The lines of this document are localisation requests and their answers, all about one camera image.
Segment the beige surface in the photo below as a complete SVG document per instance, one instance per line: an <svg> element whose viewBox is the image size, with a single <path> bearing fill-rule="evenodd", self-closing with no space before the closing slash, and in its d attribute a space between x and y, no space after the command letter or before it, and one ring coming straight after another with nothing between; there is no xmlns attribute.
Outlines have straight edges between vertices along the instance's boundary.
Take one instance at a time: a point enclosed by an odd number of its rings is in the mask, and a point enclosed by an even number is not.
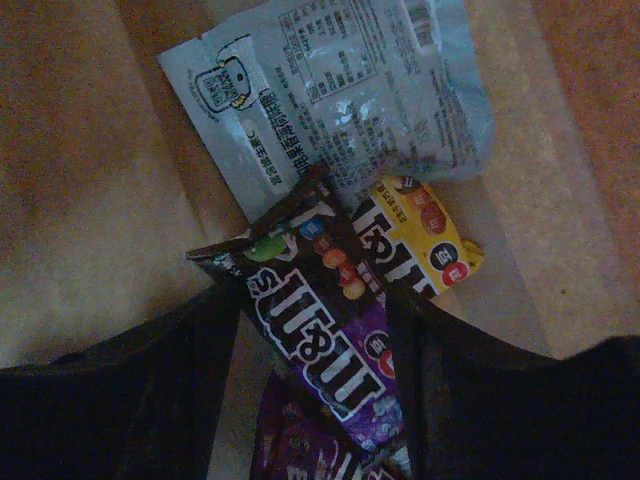
<svg viewBox="0 0 640 480"><path fill-rule="evenodd" d="M482 178L438 191L487 261L441 303L560 357L640 330L528 3L468 5L498 135ZM0 366L114 335L206 285L182 252L240 232L244 220L154 55L243 6L0 7ZM269 364L269 349L243 323L212 459L235 473L212 478L246 476L259 372Z"/></svg>
<svg viewBox="0 0 640 480"><path fill-rule="evenodd" d="M540 27L640 295L640 8L533 0Z"/></svg>

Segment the snack package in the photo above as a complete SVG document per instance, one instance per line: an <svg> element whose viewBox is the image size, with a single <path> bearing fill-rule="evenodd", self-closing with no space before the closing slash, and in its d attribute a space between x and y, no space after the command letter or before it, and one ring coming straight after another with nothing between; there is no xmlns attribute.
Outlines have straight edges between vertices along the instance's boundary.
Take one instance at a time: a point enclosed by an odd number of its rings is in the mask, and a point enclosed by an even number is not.
<svg viewBox="0 0 640 480"><path fill-rule="evenodd" d="M388 465L363 474L359 455L309 418L272 373L262 394L250 480L401 480Z"/></svg>
<svg viewBox="0 0 640 480"><path fill-rule="evenodd" d="M250 221L313 163L352 213L382 172L464 180L491 149L463 0L273 0L158 60Z"/></svg>
<svg viewBox="0 0 640 480"><path fill-rule="evenodd" d="M483 253L461 240L433 190L412 177L384 176L352 217L364 248L388 282L427 298L474 273Z"/></svg>
<svg viewBox="0 0 640 480"><path fill-rule="evenodd" d="M238 300L300 384L375 456L401 445L402 412L377 278L320 169L238 238L187 254Z"/></svg>

